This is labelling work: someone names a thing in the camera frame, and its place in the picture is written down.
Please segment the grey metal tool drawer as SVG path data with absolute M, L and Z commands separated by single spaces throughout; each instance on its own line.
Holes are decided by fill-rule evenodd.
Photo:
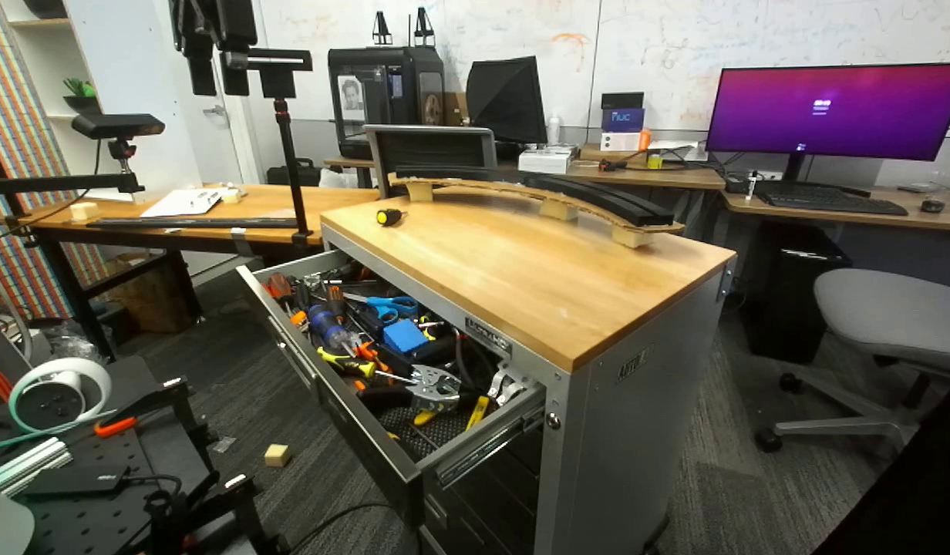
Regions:
M 383 492 L 425 530 L 527 530 L 538 498 L 544 389 L 447 310 L 325 248 L 269 267 L 237 267 L 269 333 L 299 378 L 366 466 Z M 326 305 L 351 351 L 331 351 L 309 326 Z M 383 326 L 417 320 L 427 335 L 414 355 L 383 341 Z M 463 378 L 460 403 L 434 412 L 409 392 L 417 364 Z

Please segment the blue box in drawer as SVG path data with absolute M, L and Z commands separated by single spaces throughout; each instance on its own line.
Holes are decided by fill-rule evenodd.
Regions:
M 383 326 L 383 341 L 401 355 L 414 355 L 427 341 L 417 320 L 395 320 Z

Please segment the grey tool cabinet wooden top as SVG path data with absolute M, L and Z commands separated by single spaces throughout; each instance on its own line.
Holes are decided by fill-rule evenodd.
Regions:
M 331 209 L 325 236 L 544 384 L 535 555 L 638 555 L 669 512 L 677 437 L 722 310 L 726 246 L 501 204 Z

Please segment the curved black wooden track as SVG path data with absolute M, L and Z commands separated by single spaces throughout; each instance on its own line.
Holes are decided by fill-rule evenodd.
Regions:
M 675 233 L 681 221 L 644 197 L 631 197 L 609 186 L 586 186 L 562 175 L 501 175 L 501 171 L 392 171 L 414 204 L 437 197 L 474 197 L 531 204 L 535 214 L 601 228 L 615 243 L 638 248 L 652 233 Z

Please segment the wooden side desk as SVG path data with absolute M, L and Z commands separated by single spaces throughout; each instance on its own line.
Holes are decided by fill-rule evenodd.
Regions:
M 31 236 L 55 282 L 62 287 L 66 305 L 84 333 L 103 355 L 111 355 L 111 341 L 93 310 L 93 298 L 158 267 L 168 265 L 178 280 L 178 291 L 191 316 L 199 314 L 191 277 L 185 267 L 185 248 L 243 252 L 290 258 L 325 246 L 320 214 L 326 209 L 375 199 L 375 189 L 303 189 L 303 209 L 292 209 L 292 193 L 283 186 L 251 186 L 237 204 L 215 204 L 202 214 L 147 214 L 141 204 L 99 199 L 90 221 L 75 221 L 69 207 L 49 207 L 18 219 L 18 231 Z M 158 255 L 84 282 L 75 275 L 66 243 L 114 243 L 114 246 L 153 246 Z

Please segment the small yellow foam block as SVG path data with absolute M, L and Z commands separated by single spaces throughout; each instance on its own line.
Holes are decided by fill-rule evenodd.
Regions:
M 269 445 L 262 450 L 264 469 L 283 469 L 290 462 L 290 457 L 292 457 L 290 445 Z

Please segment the black keyboard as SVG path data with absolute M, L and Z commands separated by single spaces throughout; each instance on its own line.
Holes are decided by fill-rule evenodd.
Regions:
M 872 199 L 855 192 L 840 192 L 840 189 L 775 186 L 775 189 L 758 189 L 754 197 L 772 207 L 786 207 L 786 209 L 905 214 L 905 209 L 891 199 Z

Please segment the white tape roll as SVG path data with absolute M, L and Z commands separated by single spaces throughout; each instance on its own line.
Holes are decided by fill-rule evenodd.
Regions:
M 31 367 L 10 389 L 10 415 L 31 433 L 69 430 L 104 410 L 111 377 L 90 356 L 55 356 Z

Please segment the grey office chair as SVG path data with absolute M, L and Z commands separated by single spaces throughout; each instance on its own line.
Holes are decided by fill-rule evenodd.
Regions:
M 876 364 L 915 364 L 920 378 L 902 398 L 902 410 L 889 410 L 817 373 L 783 373 L 776 378 L 783 392 L 821 392 L 849 408 L 849 415 L 772 422 L 753 433 L 754 446 L 775 454 L 790 433 L 885 433 L 902 446 L 920 428 L 915 393 L 933 377 L 950 378 L 950 287 L 876 267 L 834 267 L 814 280 L 814 301 L 828 333 Z

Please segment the purple screen monitor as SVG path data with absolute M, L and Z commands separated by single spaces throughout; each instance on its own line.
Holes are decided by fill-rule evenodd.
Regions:
M 950 61 L 786 64 L 717 73 L 707 147 L 933 161 L 950 129 Z

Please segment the blue black handled screwdriver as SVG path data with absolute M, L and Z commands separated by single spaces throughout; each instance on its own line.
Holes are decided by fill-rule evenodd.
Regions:
M 309 326 L 317 333 L 317 339 L 331 351 L 351 351 L 347 328 L 333 316 L 333 310 L 326 305 L 310 305 L 309 307 Z

